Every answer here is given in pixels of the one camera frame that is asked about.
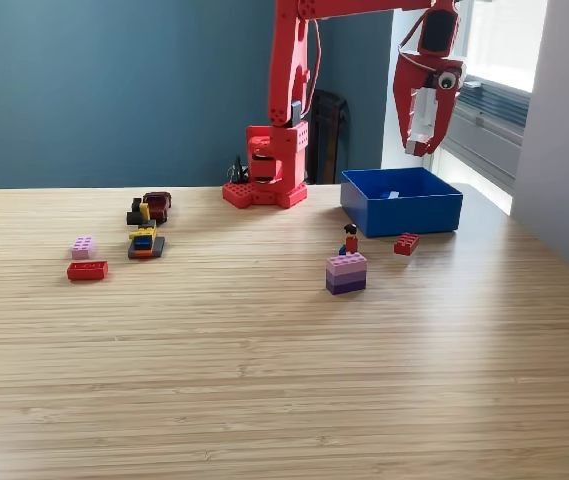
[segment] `dark red lego brick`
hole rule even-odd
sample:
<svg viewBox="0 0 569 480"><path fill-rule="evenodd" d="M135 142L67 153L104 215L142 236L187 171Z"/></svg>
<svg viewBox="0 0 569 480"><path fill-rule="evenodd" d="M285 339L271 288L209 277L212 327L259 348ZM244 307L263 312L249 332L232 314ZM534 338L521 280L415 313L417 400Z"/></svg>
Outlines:
<svg viewBox="0 0 569 480"><path fill-rule="evenodd" d="M73 262L66 270L72 282L102 280L108 273L108 262Z"/></svg>
<svg viewBox="0 0 569 480"><path fill-rule="evenodd" d="M420 237L413 233L405 233L395 242L395 247L393 251L398 255L404 255L410 257L417 245L420 243Z"/></svg>

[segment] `blue plastic bin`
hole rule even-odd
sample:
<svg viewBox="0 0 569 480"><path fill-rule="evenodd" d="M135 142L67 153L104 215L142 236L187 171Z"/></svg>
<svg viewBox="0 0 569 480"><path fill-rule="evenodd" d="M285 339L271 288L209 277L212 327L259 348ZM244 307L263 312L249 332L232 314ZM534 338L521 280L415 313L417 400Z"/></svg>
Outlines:
<svg viewBox="0 0 569 480"><path fill-rule="evenodd" d="M463 195L425 168L345 170L341 203L367 237L457 230ZM391 192L398 198L389 198Z"/></svg>

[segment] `pink lego brick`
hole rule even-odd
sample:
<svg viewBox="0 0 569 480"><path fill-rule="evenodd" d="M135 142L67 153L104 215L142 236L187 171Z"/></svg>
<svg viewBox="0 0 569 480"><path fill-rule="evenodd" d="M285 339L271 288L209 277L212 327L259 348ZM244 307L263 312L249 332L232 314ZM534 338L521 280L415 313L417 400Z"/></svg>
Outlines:
<svg viewBox="0 0 569 480"><path fill-rule="evenodd" d="M333 277L361 272L362 270L366 270L367 267L368 262L361 253L331 257L326 261L326 271Z"/></svg>
<svg viewBox="0 0 569 480"><path fill-rule="evenodd" d="M73 260L88 260L95 253L93 237L79 237L71 249Z"/></svg>

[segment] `lego stack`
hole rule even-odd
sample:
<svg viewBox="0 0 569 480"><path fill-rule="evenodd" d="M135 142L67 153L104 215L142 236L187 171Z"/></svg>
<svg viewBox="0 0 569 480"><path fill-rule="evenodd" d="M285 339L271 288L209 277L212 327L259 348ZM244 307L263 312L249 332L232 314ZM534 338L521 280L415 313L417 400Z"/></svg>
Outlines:
<svg viewBox="0 0 569 480"><path fill-rule="evenodd" d="M93 237L79 237L71 247L73 260L90 260L95 255ZM66 270L72 282L83 280L103 280L108 273L108 262L73 262Z"/></svg>
<svg viewBox="0 0 569 480"><path fill-rule="evenodd" d="M366 288L366 258L360 253L331 257L326 261L326 288L333 295Z"/></svg>

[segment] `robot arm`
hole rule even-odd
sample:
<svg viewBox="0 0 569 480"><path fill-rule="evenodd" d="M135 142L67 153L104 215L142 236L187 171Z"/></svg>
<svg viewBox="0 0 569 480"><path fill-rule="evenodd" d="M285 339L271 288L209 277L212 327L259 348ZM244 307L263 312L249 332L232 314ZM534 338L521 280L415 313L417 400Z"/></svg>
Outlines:
<svg viewBox="0 0 569 480"><path fill-rule="evenodd" d="M276 0L275 40L269 90L270 126L246 131L248 183L227 184L224 198L239 208L277 204L290 208L306 198L304 184L309 111L307 46L309 22L317 34L318 58L311 98L321 57L318 18L382 10L427 9L400 47L394 82L402 141L408 153L423 156L446 135L463 78L463 63L449 60L459 17L459 0ZM418 52L401 51L423 24ZM436 90L437 114L432 135L411 137L415 96L422 88Z"/></svg>
<svg viewBox="0 0 569 480"><path fill-rule="evenodd" d="M303 19L315 20L400 8L421 10L430 8L432 4L432 0L299 0L298 8Z"/></svg>
<svg viewBox="0 0 569 480"><path fill-rule="evenodd" d="M292 119L291 106L295 102L300 103L302 112L306 113L309 109L309 21L382 10L427 9L401 46L408 42L422 24L418 52L400 52L394 93L402 140L407 153L416 156L432 153L446 135L463 82L463 63L446 58L451 53L459 26L455 8L457 1L459 0L277 0L269 96L271 124L275 127L293 126L296 122ZM319 32L317 37L319 62ZM440 79L445 88L438 83ZM437 116L433 135L412 139L415 96L422 88L436 90Z"/></svg>

